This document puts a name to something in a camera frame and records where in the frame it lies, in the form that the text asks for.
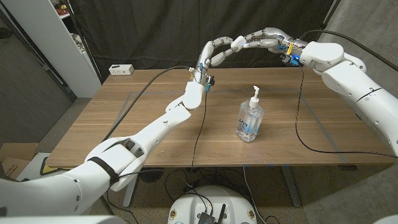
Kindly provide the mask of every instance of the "black strap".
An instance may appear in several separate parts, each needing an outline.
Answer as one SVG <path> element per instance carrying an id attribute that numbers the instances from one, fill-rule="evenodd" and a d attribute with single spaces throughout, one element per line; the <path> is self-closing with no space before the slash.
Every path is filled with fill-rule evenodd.
<path id="1" fill-rule="evenodd" d="M 102 167 L 102 169 L 105 170 L 105 172 L 107 172 L 110 176 L 110 180 L 109 180 L 109 186 L 112 186 L 114 183 L 116 183 L 117 181 L 119 181 L 119 175 L 117 173 L 115 173 L 115 171 L 112 169 L 112 167 L 110 167 L 104 160 L 98 158 L 98 157 L 92 157 L 91 159 L 89 159 L 88 161 L 93 161 L 96 164 L 98 164 L 100 167 Z"/>

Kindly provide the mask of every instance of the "black cable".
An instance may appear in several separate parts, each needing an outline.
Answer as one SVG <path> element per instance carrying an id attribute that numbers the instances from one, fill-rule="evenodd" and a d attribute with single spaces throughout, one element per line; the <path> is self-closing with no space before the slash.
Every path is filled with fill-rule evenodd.
<path id="1" fill-rule="evenodd" d="M 104 205 L 106 211 L 108 212 L 108 214 L 110 215 L 114 215 L 114 212 L 112 211 L 112 208 L 109 206 L 108 202 L 105 200 L 104 196 L 101 195 L 101 197 L 99 198 L 99 200 L 101 201 L 101 203 Z"/>
<path id="2" fill-rule="evenodd" d="M 310 30 L 310 31 L 306 31 L 305 33 L 303 33 L 300 36 L 300 40 L 302 40 L 307 34 L 312 33 L 312 32 L 320 32 L 320 33 L 326 33 L 326 34 L 333 34 L 336 35 L 338 37 L 342 37 L 348 41 L 350 41 L 351 43 L 357 45 L 358 47 L 361 47 L 363 50 L 365 50 L 366 52 L 368 52 L 369 54 L 375 56 L 377 59 L 379 59 L 380 61 L 384 62 L 386 65 L 390 66 L 392 69 L 394 69 L 395 71 L 398 72 L 398 66 L 394 65 L 392 62 L 388 61 L 387 59 L 385 59 L 384 57 L 380 56 L 379 54 L 377 54 L 376 52 L 374 52 L 373 50 L 371 50 L 370 48 L 368 48 L 367 46 L 359 43 L 358 41 L 352 39 L 351 37 L 348 37 L 344 34 L 340 34 L 337 32 L 333 32 L 333 31 L 328 31 L 328 30 Z"/>
<path id="3" fill-rule="evenodd" d="M 119 176 L 119 178 L 122 178 L 122 177 L 125 177 L 125 176 L 128 176 L 128 175 L 133 175 L 133 174 L 141 174 L 141 173 L 146 173 L 146 172 L 163 172 L 163 171 L 164 170 L 162 170 L 162 169 L 141 170 L 141 171 L 137 171 L 137 172 L 131 172 L 131 173 L 128 173 L 128 174 L 123 174 L 123 175 Z"/>
<path id="4" fill-rule="evenodd" d="M 167 175 L 166 179 L 164 180 L 164 189 L 165 189 L 165 191 L 166 191 L 167 196 L 169 196 L 169 198 L 171 199 L 171 201 L 172 201 L 173 203 L 175 202 L 175 200 L 173 199 L 173 197 L 170 195 L 169 191 L 167 190 L 167 179 L 169 179 L 170 175 L 172 175 L 172 174 L 173 174 L 174 172 L 176 172 L 176 171 L 181 171 L 181 172 L 183 172 L 183 173 L 185 174 L 185 178 L 187 179 L 187 182 L 189 182 L 189 181 L 188 181 L 188 176 L 187 176 L 187 174 L 186 174 L 183 170 L 180 170 L 180 169 L 173 170 L 173 172 L 171 172 L 171 173 L 169 173 L 169 174 Z"/>
<path id="5" fill-rule="evenodd" d="M 125 211 L 125 212 L 130 213 L 130 215 L 133 217 L 134 221 L 138 224 L 137 218 L 136 218 L 136 216 L 133 214 L 132 211 L 127 210 L 127 209 L 124 209 L 124 208 L 121 208 L 121 207 L 118 207 L 118 206 L 116 206 L 114 203 L 112 203 L 112 202 L 110 201 L 110 199 L 109 199 L 109 192 L 108 192 L 108 191 L 106 191 L 106 199 L 108 199 L 108 203 L 109 203 L 110 205 L 112 205 L 114 208 L 116 208 L 116 209 L 118 209 L 118 210 L 121 210 L 121 211 Z"/>
<path id="6" fill-rule="evenodd" d="M 136 103 L 136 101 L 138 100 L 138 98 L 143 94 L 143 92 L 148 88 L 148 86 L 155 81 L 155 79 L 159 76 L 161 76 L 163 73 L 168 72 L 170 70 L 173 69 L 177 69 L 177 68 L 185 68 L 185 69 L 189 69 L 188 66 L 183 66 L 183 65 L 179 65 L 179 66 L 174 66 L 168 69 L 165 69 L 161 72 L 159 72 L 157 75 L 155 75 L 149 82 L 148 84 L 138 93 L 138 95 L 136 96 L 136 98 L 132 101 L 132 103 L 130 104 L 129 108 L 123 113 L 123 115 L 118 119 L 118 122 L 116 122 L 116 124 L 114 124 L 114 126 L 111 128 L 111 130 L 107 133 L 107 135 L 105 136 L 105 138 L 102 141 L 107 140 L 110 135 L 113 133 L 113 131 L 118 127 L 118 125 L 120 124 L 120 122 L 122 122 L 122 120 L 124 119 L 124 117 L 128 114 L 128 112 L 131 110 L 132 106 Z"/>
<path id="7" fill-rule="evenodd" d="M 210 206 L 211 206 L 211 212 L 210 212 L 210 215 L 212 215 L 212 214 L 213 214 L 213 204 L 211 203 L 211 201 L 210 201 L 208 198 L 206 198 L 205 196 L 203 196 L 203 195 L 200 195 L 200 194 L 198 194 L 198 193 L 191 193 L 191 192 L 185 193 L 184 195 L 187 195 L 187 194 L 197 195 L 197 196 L 199 196 L 199 197 L 203 197 L 203 198 L 205 198 L 207 201 L 209 201 L 209 203 L 210 203 Z"/>
<path id="8" fill-rule="evenodd" d="M 269 215 L 267 218 L 266 218 L 266 222 L 267 222 L 267 220 L 269 219 L 269 218 L 275 218 L 276 219 L 276 221 L 278 222 L 278 224 L 279 224 L 279 220 L 275 217 L 275 216 L 273 216 L 273 215 Z"/>
<path id="9" fill-rule="evenodd" d="M 196 195 L 197 196 L 199 196 L 199 198 L 200 198 L 200 200 L 203 202 L 203 204 L 205 205 L 205 213 L 207 214 L 207 206 L 206 206 L 206 203 L 205 203 L 205 201 L 203 200 L 203 198 L 202 198 L 202 196 L 200 196 L 199 194 L 198 194 L 198 192 L 194 189 L 194 188 L 192 188 L 192 190 L 196 193 Z"/>
<path id="10" fill-rule="evenodd" d="M 191 166 L 191 171 L 192 171 L 192 172 L 193 172 L 193 161 L 195 160 L 195 151 L 196 151 L 196 149 L 197 149 L 197 144 L 198 144 L 199 136 L 200 136 L 201 130 L 203 129 L 203 124 L 205 123 L 205 118 L 206 118 L 207 93 L 208 93 L 208 92 L 206 91 L 206 95 L 205 95 L 205 113 L 204 113 L 204 115 L 203 115 L 203 121 L 201 122 L 201 127 L 200 127 L 200 130 L 199 130 L 199 134 L 198 134 L 197 140 L 196 140 L 196 142 L 195 142 L 195 147 L 193 148 L 192 166 Z"/>
<path id="11" fill-rule="evenodd" d="M 296 128 L 296 135 L 298 137 L 298 140 L 305 146 L 307 149 L 314 151 L 314 152 L 320 152 L 320 153 L 330 153 L 330 154 L 375 154 L 375 155 L 380 155 L 380 156 L 389 156 L 395 159 L 398 159 L 398 156 L 390 155 L 390 154 L 385 154 L 382 152 L 361 152 L 361 151 L 340 151 L 340 152 L 331 152 L 331 151 L 321 151 L 321 150 L 316 150 L 308 147 L 300 138 L 299 132 L 297 131 L 297 121 L 299 120 L 299 109 L 300 109 L 300 100 L 301 100 L 301 94 L 302 94 L 302 89 L 303 89 L 303 81 L 304 81 L 304 70 L 303 67 L 301 67 L 301 73 L 302 73 L 302 79 L 301 79 L 301 85 L 300 85 L 300 93 L 298 94 L 298 104 L 297 104 L 297 112 L 296 112 L 296 122 L 295 122 L 295 128 Z"/>

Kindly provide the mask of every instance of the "wire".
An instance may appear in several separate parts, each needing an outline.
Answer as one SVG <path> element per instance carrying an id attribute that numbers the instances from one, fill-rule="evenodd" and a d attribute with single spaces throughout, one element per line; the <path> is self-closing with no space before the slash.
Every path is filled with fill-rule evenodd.
<path id="1" fill-rule="evenodd" d="M 301 67 L 301 74 L 302 74 L 302 79 L 301 79 L 301 85 L 300 85 L 300 93 L 298 94 L 298 104 L 297 104 L 297 111 L 296 111 L 296 122 L 295 122 L 295 128 L 296 128 L 296 135 L 298 137 L 298 140 L 300 140 L 300 142 L 303 144 L 303 146 L 305 146 L 307 149 L 314 151 L 314 152 L 320 152 L 320 153 L 330 153 L 330 154 L 375 154 L 375 155 L 380 155 L 380 156 L 389 156 L 395 159 L 398 159 L 398 156 L 394 156 L 394 155 L 390 155 L 390 154 L 385 154 L 382 152 L 361 152 L 361 151 L 339 151 L 339 152 L 332 152 L 332 151 L 321 151 L 321 150 L 316 150 L 316 149 L 312 149 L 311 147 L 307 146 L 302 139 L 300 138 L 299 132 L 297 131 L 297 122 L 299 120 L 299 109 L 300 109 L 300 100 L 301 100 L 301 95 L 302 95 L 302 89 L 303 89 L 303 81 L 304 81 L 304 70 L 303 67 Z"/>
<path id="2" fill-rule="evenodd" d="M 310 31 L 306 31 L 305 33 L 303 33 L 300 36 L 300 40 L 302 40 L 305 36 L 307 36 L 307 34 L 309 33 L 313 33 L 313 32 L 320 32 L 320 33 L 326 33 L 326 34 L 332 34 L 332 35 L 336 35 L 338 37 L 342 37 L 348 41 L 350 41 L 351 43 L 357 45 L 358 47 L 361 47 L 363 50 L 365 50 L 366 52 L 368 52 L 369 54 L 375 56 L 377 59 L 379 59 L 380 61 L 384 62 L 386 65 L 390 66 L 392 69 L 394 69 L 395 71 L 398 72 L 398 66 L 394 65 L 392 62 L 388 61 L 387 59 L 385 59 L 384 57 L 380 56 L 379 54 L 377 54 L 376 52 L 374 52 L 373 50 L 371 50 L 370 48 L 368 48 L 367 46 L 359 43 L 358 41 L 352 39 L 351 37 L 348 37 L 344 34 L 340 34 L 337 32 L 333 32 L 333 31 L 328 31 L 328 30 L 310 30 Z"/>
<path id="3" fill-rule="evenodd" d="M 273 216 L 273 215 L 269 215 L 267 218 L 266 218 L 266 221 L 269 219 L 269 218 L 275 218 L 276 219 L 276 221 L 278 222 L 278 224 L 279 224 L 279 220 L 275 217 L 275 216 Z"/>
<path id="4" fill-rule="evenodd" d="M 261 214 L 259 213 L 259 210 L 257 209 L 256 203 L 254 202 L 253 194 L 251 193 L 251 190 L 250 190 L 250 187 L 249 187 L 249 184 L 248 184 L 248 180 L 246 179 L 246 171 L 244 170 L 244 167 L 243 167 L 243 177 L 244 177 L 244 181 L 246 183 L 246 186 L 248 187 L 248 190 L 249 190 L 249 193 L 250 193 L 250 197 L 251 197 L 251 200 L 252 200 L 253 205 L 254 205 L 254 209 L 256 209 L 256 213 L 259 215 L 259 218 L 261 219 L 261 221 L 264 224 L 267 224 L 267 222 L 262 218 Z"/>
<path id="5" fill-rule="evenodd" d="M 164 170 L 162 169 L 150 169 L 150 170 L 141 170 L 141 171 L 137 171 L 137 172 L 131 172 L 128 174 L 123 174 L 121 176 L 119 176 L 119 178 L 125 177 L 125 176 L 129 176 L 129 175 L 133 175 L 133 174 L 142 174 L 142 173 L 146 173 L 146 172 L 163 172 Z"/>
<path id="6" fill-rule="evenodd" d="M 188 185 L 188 183 L 187 182 L 189 182 L 188 181 L 188 175 L 183 171 L 183 170 L 180 170 L 180 169 L 177 169 L 177 170 L 174 170 L 173 172 L 171 172 L 171 173 L 169 173 L 168 175 L 167 175 L 167 177 L 166 177 L 166 179 L 164 180 L 164 189 L 165 189 L 165 191 L 166 191 L 166 193 L 167 193 L 167 196 L 169 196 L 169 198 L 171 199 L 171 201 L 174 203 L 175 202 L 175 200 L 173 199 L 173 197 L 170 195 L 170 193 L 169 193 L 169 191 L 167 190 L 167 179 L 169 179 L 169 177 L 170 177 L 170 175 L 172 175 L 174 172 L 176 172 L 176 171 L 181 171 L 181 172 L 183 172 L 184 174 L 185 174 L 185 178 L 186 178 L 186 180 L 187 181 L 184 181 L 187 185 Z"/>
<path id="7" fill-rule="evenodd" d="M 118 207 L 118 206 L 116 206 L 114 203 L 112 203 L 112 202 L 110 201 L 110 199 L 109 199 L 109 192 L 108 192 L 108 191 L 106 191 L 106 199 L 108 200 L 108 203 L 109 203 L 110 205 L 112 205 L 114 208 L 116 208 L 116 209 L 118 209 L 118 210 L 121 210 L 121 211 L 125 211 L 125 212 L 130 213 L 130 215 L 133 217 L 134 221 L 138 224 L 137 218 L 136 218 L 136 216 L 133 214 L 132 211 L 127 210 L 127 209 L 124 209 L 124 208 L 121 208 L 121 207 Z"/>
<path id="8" fill-rule="evenodd" d="M 205 95 L 205 113 L 204 113 L 204 115 L 203 115 L 203 121 L 201 122 L 201 127 L 200 127 L 200 130 L 199 130 L 199 134 L 198 134 L 197 140 L 196 140 L 196 142 L 195 142 L 195 147 L 193 148 L 192 166 L 191 166 L 191 171 L 192 171 L 192 172 L 193 172 L 193 161 L 195 160 L 195 151 L 196 151 L 196 149 L 197 149 L 197 144 L 198 144 L 199 136 L 200 136 L 201 130 L 203 129 L 203 124 L 205 123 L 205 118 L 206 118 L 207 93 L 208 93 L 208 92 L 206 91 L 206 95 Z"/>
<path id="9" fill-rule="evenodd" d="M 187 195 L 187 194 L 197 195 L 197 196 L 199 196 L 200 198 L 203 197 L 203 198 L 205 198 L 207 201 L 209 201 L 210 206 L 211 206 L 210 216 L 213 214 L 213 204 L 211 203 L 211 201 L 210 201 L 208 198 L 206 198 L 206 197 L 203 196 L 203 195 L 198 194 L 197 192 L 196 192 L 196 193 L 188 192 L 188 193 L 185 193 L 184 195 Z"/>
<path id="10" fill-rule="evenodd" d="M 107 133 L 107 135 L 105 136 L 105 138 L 102 141 L 107 140 L 110 135 L 113 133 L 113 131 L 118 127 L 118 125 L 120 124 L 120 122 L 122 122 L 122 120 L 124 119 L 124 117 L 128 114 L 128 112 L 131 110 L 132 106 L 136 103 L 136 101 L 138 100 L 138 98 L 143 94 L 143 92 L 148 88 L 148 86 L 155 81 L 155 79 L 159 76 L 161 76 L 163 73 L 166 73 L 170 70 L 173 69 L 177 69 L 177 68 L 185 68 L 185 69 L 189 69 L 188 66 L 183 66 L 183 65 L 179 65 L 179 66 L 174 66 L 168 69 L 165 69 L 161 72 L 159 72 L 157 75 L 155 75 L 149 82 L 148 84 L 138 93 L 138 95 L 136 96 L 136 98 L 132 101 L 132 103 L 130 104 L 129 108 L 123 113 L 123 115 L 118 119 L 118 122 L 116 122 L 116 124 L 114 124 L 114 126 L 111 128 L 111 130 Z"/>

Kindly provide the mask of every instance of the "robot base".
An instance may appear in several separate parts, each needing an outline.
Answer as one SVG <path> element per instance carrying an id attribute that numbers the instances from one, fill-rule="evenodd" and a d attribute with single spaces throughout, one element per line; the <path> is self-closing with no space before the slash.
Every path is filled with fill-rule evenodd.
<path id="1" fill-rule="evenodd" d="M 213 204 L 213 213 L 211 214 L 214 222 L 218 222 L 221 209 L 225 204 L 225 210 L 222 214 L 223 219 L 221 224 L 255 224 L 257 223 L 256 214 L 253 206 L 242 195 L 237 192 L 215 185 L 202 186 L 195 189 L 196 192 L 208 198 Z M 203 204 L 199 196 L 193 194 L 185 194 L 178 198 L 172 205 L 168 224 L 189 224 L 189 223 L 202 223 L 202 212 L 207 209 L 207 215 L 210 215 L 211 205 L 207 199 L 203 198 L 206 203 Z"/>

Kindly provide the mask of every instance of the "desk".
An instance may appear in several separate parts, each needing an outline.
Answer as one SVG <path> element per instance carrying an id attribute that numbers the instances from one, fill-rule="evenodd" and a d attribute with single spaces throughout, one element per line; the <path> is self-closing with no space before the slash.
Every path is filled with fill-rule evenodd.
<path id="1" fill-rule="evenodd" d="M 83 163 L 137 93 L 160 70 L 136 70 L 131 76 L 109 76 L 46 161 L 50 167 L 71 168 Z M 312 69 L 304 68 L 298 132 L 310 147 L 322 151 L 376 151 L 392 153 L 353 110 L 329 90 Z M 297 189 L 288 166 L 392 164 L 390 157 L 370 154 L 322 154 L 305 148 L 295 134 L 295 112 L 301 82 L 299 68 L 211 68 L 216 85 L 207 96 L 206 119 L 193 165 L 282 166 L 288 190 L 299 206 Z M 112 136 L 130 136 L 165 113 L 166 106 L 184 93 L 190 74 L 172 70 L 146 90 Z M 260 88 L 259 104 L 265 115 L 257 138 L 242 142 L 235 135 L 239 105 Z M 204 114 L 202 106 L 173 130 L 146 160 L 146 167 L 190 167 L 193 148 Z M 129 184 L 126 200 L 134 184 Z"/>

